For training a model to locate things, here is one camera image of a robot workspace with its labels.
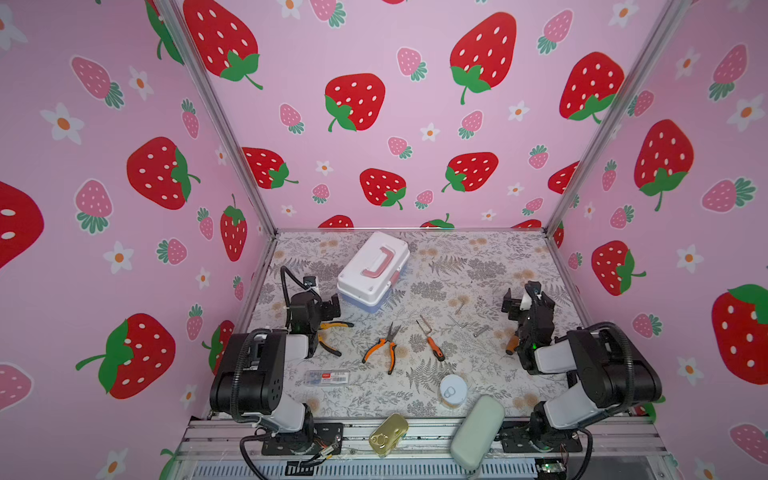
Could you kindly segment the yellow handled black pliers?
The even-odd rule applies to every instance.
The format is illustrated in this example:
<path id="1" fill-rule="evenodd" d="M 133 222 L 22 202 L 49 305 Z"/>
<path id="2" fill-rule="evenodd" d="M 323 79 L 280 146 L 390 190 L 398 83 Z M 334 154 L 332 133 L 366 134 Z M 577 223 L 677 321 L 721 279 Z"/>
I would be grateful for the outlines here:
<path id="1" fill-rule="evenodd" d="M 342 352 L 335 347 L 334 341 L 338 339 L 341 331 L 354 328 L 355 324 L 347 321 L 323 322 L 320 324 L 318 332 L 318 343 L 327 353 L 341 357 Z"/>

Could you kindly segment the metal hex key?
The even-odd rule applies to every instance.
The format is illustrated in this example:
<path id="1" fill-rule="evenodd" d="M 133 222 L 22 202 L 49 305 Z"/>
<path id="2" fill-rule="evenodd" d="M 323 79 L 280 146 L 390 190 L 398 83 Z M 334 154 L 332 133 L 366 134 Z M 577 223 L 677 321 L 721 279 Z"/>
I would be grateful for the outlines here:
<path id="1" fill-rule="evenodd" d="M 463 307 L 464 307 L 464 305 L 465 305 L 465 304 L 466 304 L 466 301 L 465 301 L 464 299 L 460 299 L 460 300 L 459 300 L 459 304 L 458 304 L 458 307 L 457 307 L 457 309 L 455 310 L 454 314 L 455 314 L 455 315 L 459 315 L 459 314 L 461 313 L 461 311 L 462 311 L 462 309 L 463 309 Z"/>

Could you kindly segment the white tool box pink handle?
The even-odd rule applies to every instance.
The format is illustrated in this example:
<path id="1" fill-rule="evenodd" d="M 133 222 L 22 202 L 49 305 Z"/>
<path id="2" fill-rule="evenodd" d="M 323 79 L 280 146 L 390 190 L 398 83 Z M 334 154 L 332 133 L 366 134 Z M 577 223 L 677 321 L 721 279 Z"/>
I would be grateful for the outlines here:
<path id="1" fill-rule="evenodd" d="M 339 273 L 338 293 L 368 313 L 377 312 L 402 276 L 409 257 L 406 241 L 374 232 Z"/>

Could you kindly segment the orange handled small tool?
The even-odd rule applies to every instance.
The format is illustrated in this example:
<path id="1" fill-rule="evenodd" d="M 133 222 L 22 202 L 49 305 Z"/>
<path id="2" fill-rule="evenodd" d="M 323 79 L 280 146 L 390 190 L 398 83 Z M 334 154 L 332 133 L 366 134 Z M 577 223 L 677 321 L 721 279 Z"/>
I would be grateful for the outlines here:
<path id="1" fill-rule="evenodd" d="M 420 316 L 421 320 L 417 322 L 419 328 L 422 330 L 423 334 L 425 335 L 427 344 L 430 347 L 430 350 L 433 354 L 433 356 L 439 361 L 444 362 L 445 361 L 445 355 L 442 351 L 442 349 L 438 346 L 435 339 L 433 338 L 433 331 L 434 329 L 431 327 L 431 325 L 428 323 L 425 317 Z"/>

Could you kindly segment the orange needle nose pliers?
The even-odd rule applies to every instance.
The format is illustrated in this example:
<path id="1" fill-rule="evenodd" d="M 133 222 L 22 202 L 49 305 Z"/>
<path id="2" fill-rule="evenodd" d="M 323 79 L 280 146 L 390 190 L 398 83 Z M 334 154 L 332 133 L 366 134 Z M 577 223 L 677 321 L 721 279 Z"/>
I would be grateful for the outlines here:
<path id="1" fill-rule="evenodd" d="M 393 323 L 390 324 L 387 335 L 383 338 L 380 338 L 374 345 L 372 345 L 364 354 L 361 362 L 363 364 L 367 363 L 370 359 L 370 357 L 381 349 L 386 349 L 389 355 L 389 368 L 387 371 L 388 375 L 392 375 L 397 362 L 397 356 L 396 356 L 396 347 L 397 344 L 395 342 L 395 337 L 397 333 L 399 332 L 400 327 L 395 327 Z"/>

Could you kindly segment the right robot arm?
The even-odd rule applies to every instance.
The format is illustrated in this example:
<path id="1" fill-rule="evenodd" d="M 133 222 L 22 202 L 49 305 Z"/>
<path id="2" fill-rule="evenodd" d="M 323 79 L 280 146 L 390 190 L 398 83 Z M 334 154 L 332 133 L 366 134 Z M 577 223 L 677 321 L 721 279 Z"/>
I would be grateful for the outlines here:
<path id="1" fill-rule="evenodd" d="M 520 298 L 506 292 L 501 311 L 517 323 L 506 347 L 530 375 L 564 374 L 568 389 L 533 407 L 526 424 L 498 432 L 506 452 L 579 451 L 579 431 L 662 397 L 662 383 L 627 335 L 612 322 L 554 335 L 556 304 L 538 282 Z"/>

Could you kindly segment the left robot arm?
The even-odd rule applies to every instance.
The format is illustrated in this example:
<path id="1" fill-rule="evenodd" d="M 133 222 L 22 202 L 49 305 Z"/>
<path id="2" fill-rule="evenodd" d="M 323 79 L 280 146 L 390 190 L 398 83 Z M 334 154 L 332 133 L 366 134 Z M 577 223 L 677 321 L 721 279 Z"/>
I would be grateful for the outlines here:
<path id="1" fill-rule="evenodd" d="M 318 331 L 341 316 L 336 294 L 322 300 L 314 291 L 293 295 L 288 325 L 235 334 L 210 390 L 210 407 L 238 423 L 252 423 L 264 456 L 330 455 L 340 451 L 343 426 L 317 423 L 306 403 L 283 391 L 285 365 L 310 359 L 319 345 Z"/>

